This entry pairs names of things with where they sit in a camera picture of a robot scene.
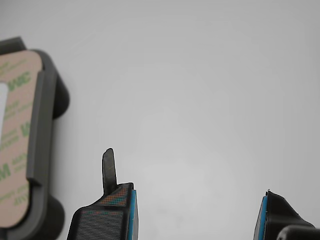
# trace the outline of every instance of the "3m logo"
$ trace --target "3m logo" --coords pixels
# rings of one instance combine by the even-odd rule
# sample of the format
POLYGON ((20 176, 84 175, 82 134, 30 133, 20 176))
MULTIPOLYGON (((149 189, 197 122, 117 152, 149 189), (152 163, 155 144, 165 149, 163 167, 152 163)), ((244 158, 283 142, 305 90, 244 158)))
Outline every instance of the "3m logo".
POLYGON ((10 173, 9 165, 7 163, 0 166, 0 182, 6 179, 7 177, 10 177, 10 175, 11 173, 10 173))
POLYGON ((24 137, 29 136, 30 123, 29 123, 28 121, 27 121, 25 124, 22 124, 22 125, 20 126, 20 128, 21 128, 22 135, 23 135, 24 137))
POLYGON ((31 79, 30 72, 26 71, 26 72, 22 73, 20 76, 14 78, 10 82, 8 82, 9 91, 12 92, 16 88, 19 88, 24 84, 27 84, 28 82, 30 82, 30 79, 31 79))

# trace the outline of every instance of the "car phone mount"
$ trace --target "car phone mount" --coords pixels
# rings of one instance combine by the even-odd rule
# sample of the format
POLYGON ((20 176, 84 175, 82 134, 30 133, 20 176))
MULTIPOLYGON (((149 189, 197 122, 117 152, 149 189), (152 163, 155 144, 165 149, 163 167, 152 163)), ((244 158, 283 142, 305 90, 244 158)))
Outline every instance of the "car phone mount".
POLYGON ((0 83, 8 86, 0 131, 0 240, 55 240, 65 214, 49 193, 52 124, 67 110, 69 93, 49 55, 27 50, 20 37, 0 41, 0 60, 0 83), (9 189, 18 181, 23 185, 9 189))
POLYGON ((67 240, 138 240, 137 193, 133 183, 117 184, 114 151, 102 157, 103 196, 78 209, 67 240))
POLYGON ((303 220, 282 196, 268 190, 262 199, 253 240, 320 240, 320 229, 303 220))

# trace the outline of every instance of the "phone holder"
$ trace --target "phone holder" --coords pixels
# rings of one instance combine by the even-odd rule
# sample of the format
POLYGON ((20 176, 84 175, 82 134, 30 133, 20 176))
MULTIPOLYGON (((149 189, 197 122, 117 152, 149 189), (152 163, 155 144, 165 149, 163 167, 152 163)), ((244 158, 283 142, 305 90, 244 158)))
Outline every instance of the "phone holder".
POLYGON ((49 193, 52 124, 68 90, 49 55, 20 37, 0 41, 0 84, 0 240, 55 240, 65 215, 49 193))

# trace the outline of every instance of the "blue edge strip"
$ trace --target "blue edge strip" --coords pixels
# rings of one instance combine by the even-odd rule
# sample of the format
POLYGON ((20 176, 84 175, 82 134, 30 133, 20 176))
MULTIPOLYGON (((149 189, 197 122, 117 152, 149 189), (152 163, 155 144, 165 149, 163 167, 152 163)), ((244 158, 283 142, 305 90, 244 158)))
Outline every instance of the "blue edge strip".
POLYGON ((132 240, 134 232, 134 219, 135 219, 135 209, 136 209, 136 190, 132 190, 131 201, 130 201, 130 217, 129 217, 129 228, 128 228, 128 240, 132 240))
POLYGON ((262 200, 262 212, 261 212, 258 240, 263 240, 265 236, 267 202, 268 202, 268 196, 264 196, 262 200))

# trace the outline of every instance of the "black plastic tab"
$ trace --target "black plastic tab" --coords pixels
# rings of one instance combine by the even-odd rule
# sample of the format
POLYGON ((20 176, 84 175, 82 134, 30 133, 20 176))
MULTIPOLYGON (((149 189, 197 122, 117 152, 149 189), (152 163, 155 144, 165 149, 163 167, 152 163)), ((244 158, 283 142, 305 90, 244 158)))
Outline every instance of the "black plastic tab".
POLYGON ((277 240, 319 240, 320 229, 301 226, 301 225, 290 225, 286 226, 279 233, 277 240))

